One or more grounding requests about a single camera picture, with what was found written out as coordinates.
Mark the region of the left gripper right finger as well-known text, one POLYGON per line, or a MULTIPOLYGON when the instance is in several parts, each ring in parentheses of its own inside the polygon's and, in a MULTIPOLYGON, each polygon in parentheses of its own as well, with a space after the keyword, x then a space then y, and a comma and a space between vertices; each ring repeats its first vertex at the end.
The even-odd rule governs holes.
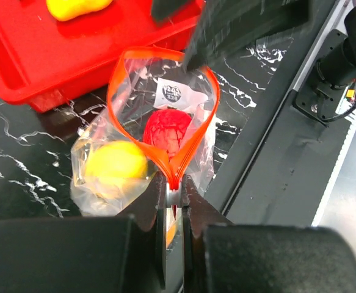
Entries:
POLYGON ((182 180, 184 292, 356 292, 356 257, 322 227, 237 225, 182 180))

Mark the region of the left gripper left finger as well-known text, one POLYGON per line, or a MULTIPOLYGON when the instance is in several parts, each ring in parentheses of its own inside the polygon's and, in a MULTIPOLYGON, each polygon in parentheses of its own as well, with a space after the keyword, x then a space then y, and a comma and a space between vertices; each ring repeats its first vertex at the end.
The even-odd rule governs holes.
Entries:
POLYGON ((166 185, 113 217, 1 221, 0 292, 163 291, 166 185))

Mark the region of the orange zip top bag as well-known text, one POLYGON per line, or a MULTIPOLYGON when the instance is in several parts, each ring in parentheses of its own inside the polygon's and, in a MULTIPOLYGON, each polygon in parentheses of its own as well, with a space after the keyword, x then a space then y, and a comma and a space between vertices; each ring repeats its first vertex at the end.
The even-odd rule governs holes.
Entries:
POLYGON ((190 175, 203 194, 214 176, 219 83, 187 71, 183 53, 135 47, 120 56, 105 109, 71 149, 71 199, 84 216, 114 216, 161 172, 176 191, 190 175))

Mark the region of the red toy apple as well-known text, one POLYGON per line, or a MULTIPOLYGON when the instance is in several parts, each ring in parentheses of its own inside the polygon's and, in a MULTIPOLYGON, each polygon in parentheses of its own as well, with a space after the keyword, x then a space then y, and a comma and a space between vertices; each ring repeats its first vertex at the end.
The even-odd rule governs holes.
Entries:
POLYGON ((178 109, 160 109, 151 114, 143 132, 143 142, 167 152, 169 159, 180 149, 191 116, 178 109))

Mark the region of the orange green toy mango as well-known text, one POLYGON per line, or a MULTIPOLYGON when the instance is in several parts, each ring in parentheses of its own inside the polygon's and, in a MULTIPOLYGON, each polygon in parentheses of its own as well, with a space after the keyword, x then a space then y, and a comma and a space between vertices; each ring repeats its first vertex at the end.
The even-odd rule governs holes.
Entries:
POLYGON ((168 247, 172 243, 175 234, 176 234, 176 225, 172 225, 166 232, 166 239, 165 239, 166 247, 168 247))

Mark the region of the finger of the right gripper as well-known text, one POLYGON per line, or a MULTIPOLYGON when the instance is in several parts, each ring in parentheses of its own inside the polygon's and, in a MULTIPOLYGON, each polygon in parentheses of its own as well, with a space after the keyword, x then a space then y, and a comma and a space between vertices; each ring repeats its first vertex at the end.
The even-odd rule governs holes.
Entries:
POLYGON ((185 50, 186 71, 214 65, 257 44, 278 43, 308 31, 313 1, 205 1, 185 50))

